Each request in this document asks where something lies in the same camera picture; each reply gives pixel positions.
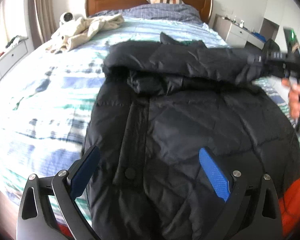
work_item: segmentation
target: black metal bracket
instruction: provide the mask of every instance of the black metal bracket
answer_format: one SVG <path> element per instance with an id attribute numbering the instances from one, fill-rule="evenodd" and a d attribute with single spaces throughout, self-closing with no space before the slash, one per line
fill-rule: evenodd
<path id="1" fill-rule="evenodd" d="M 22 195 L 17 223 L 17 240 L 66 240 L 57 225 L 48 196 L 56 197 L 58 206 L 75 240 L 100 240 L 75 203 L 100 158 L 97 147 L 91 147 L 69 171 L 53 177 L 29 176 Z M 233 186 L 224 210 L 204 240 L 280 240 L 281 213 L 274 184 L 269 175 L 260 179 L 260 187 L 251 190 L 244 174 L 231 174 Z"/>

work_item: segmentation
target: black device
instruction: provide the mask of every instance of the black device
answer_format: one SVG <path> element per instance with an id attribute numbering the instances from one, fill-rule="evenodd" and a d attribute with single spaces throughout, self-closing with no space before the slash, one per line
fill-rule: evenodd
<path id="1" fill-rule="evenodd" d="M 257 65 L 268 68 L 269 73 L 277 77 L 293 76 L 300 81 L 300 46 L 292 29 L 285 28 L 284 33 L 287 53 L 269 51 L 263 56 L 253 56 L 253 60 L 249 55 L 247 61 L 251 64 L 257 62 Z M 205 160 L 210 162 L 209 169 L 212 167 L 219 171 L 227 197 L 225 208 L 217 222 L 202 240 L 283 239 L 278 197 L 270 176 L 264 174 L 258 187 L 251 188 L 244 174 L 226 168 L 209 149 L 205 149 L 204 154 L 205 158 L 208 158 Z M 17 240 L 70 239 L 58 228 L 49 195 L 56 197 L 75 240 L 100 239 L 74 201 L 83 194 L 99 158 L 99 149 L 93 146 L 80 160 L 75 161 L 68 171 L 61 170 L 55 176 L 46 178 L 30 175 L 19 208 Z M 296 239 L 296 236 L 300 239 L 298 230 L 300 224 L 286 239 Z"/>

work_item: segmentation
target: orange fabric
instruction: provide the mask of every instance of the orange fabric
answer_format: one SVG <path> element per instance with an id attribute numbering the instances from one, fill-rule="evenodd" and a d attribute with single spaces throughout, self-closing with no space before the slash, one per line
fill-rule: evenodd
<path id="1" fill-rule="evenodd" d="M 300 219 L 300 179 L 296 180 L 284 193 L 283 198 L 279 199 L 283 235 L 291 232 L 293 227 Z"/>
<path id="2" fill-rule="evenodd" d="M 58 226 L 59 226 L 59 229 L 60 229 L 61 233 L 63 233 L 66 236 L 69 236 L 69 237 L 73 238 L 73 236 L 70 233 L 70 230 L 67 226 L 59 224 L 59 223 L 58 223 Z"/>

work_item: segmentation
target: bed sheet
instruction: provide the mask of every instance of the bed sheet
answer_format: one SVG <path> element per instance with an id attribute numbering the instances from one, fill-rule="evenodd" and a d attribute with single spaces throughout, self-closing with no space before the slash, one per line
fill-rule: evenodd
<path id="1" fill-rule="evenodd" d="M 0 190 L 10 200 L 20 204 L 30 174 L 54 176 L 80 158 L 92 106 L 105 80 L 102 63 L 109 47 L 127 40 L 159 41 L 161 32 L 178 41 L 203 40 L 208 48 L 227 47 L 206 24 L 130 18 L 64 54 L 45 52 L 43 45 L 0 82 Z M 287 104 L 267 79 L 256 84 L 289 118 Z M 55 199 L 50 201 L 64 223 Z M 85 194 L 76 202 L 91 223 Z"/>

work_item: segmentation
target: beige towel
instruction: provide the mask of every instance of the beige towel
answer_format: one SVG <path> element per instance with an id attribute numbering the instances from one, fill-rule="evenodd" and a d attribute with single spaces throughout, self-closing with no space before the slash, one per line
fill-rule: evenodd
<path id="1" fill-rule="evenodd" d="M 48 41 L 46 50 L 51 53 L 70 51 L 89 41 L 101 30 L 113 30 L 124 22 L 121 14 L 72 20 L 63 24 Z"/>

